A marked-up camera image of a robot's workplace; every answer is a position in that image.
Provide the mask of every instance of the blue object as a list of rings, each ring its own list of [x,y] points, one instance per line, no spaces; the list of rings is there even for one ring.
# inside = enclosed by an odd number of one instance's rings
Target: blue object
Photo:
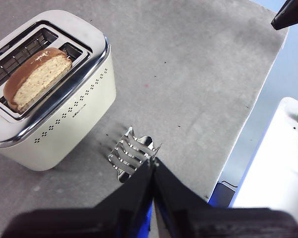
[[[151,212],[152,212],[152,204],[148,210],[147,218],[138,232],[137,238],[148,238],[149,231],[150,231]]]
[[[229,206],[234,194],[235,192],[232,189],[218,182],[209,200],[209,204],[213,207],[226,208]]]

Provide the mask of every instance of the black object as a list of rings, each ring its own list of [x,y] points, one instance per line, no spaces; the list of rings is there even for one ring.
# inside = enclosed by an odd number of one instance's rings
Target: black object
[[[24,213],[2,238],[135,238],[153,198],[173,238],[298,238],[298,225],[289,214],[213,208],[159,159],[144,162],[96,207]]]
[[[298,0],[287,0],[271,22],[272,26],[276,30],[280,30],[297,23]]]

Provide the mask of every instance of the bread crust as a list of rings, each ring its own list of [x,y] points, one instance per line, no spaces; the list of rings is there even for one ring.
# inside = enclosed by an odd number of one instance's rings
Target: bread crust
[[[24,82],[28,79],[28,77],[43,65],[48,60],[52,59],[55,56],[63,55],[64,58],[67,57],[66,53],[60,51],[56,48],[46,48],[35,53],[31,58],[29,58],[26,62],[24,62],[8,79],[5,83],[3,89],[3,95],[7,100],[11,109],[17,111],[17,103],[13,101],[14,96],[16,95],[19,88],[22,86]]]

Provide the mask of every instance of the bread slice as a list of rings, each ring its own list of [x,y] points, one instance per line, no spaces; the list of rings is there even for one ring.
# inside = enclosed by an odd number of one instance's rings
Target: bread slice
[[[34,54],[5,83],[3,95],[11,109],[25,112],[72,67],[65,52],[47,48]]]

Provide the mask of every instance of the toaster brand logo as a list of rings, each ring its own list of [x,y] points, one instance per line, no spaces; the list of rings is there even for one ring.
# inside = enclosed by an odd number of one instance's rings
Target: toaster brand logo
[[[73,118],[86,106],[86,103],[73,115]]]

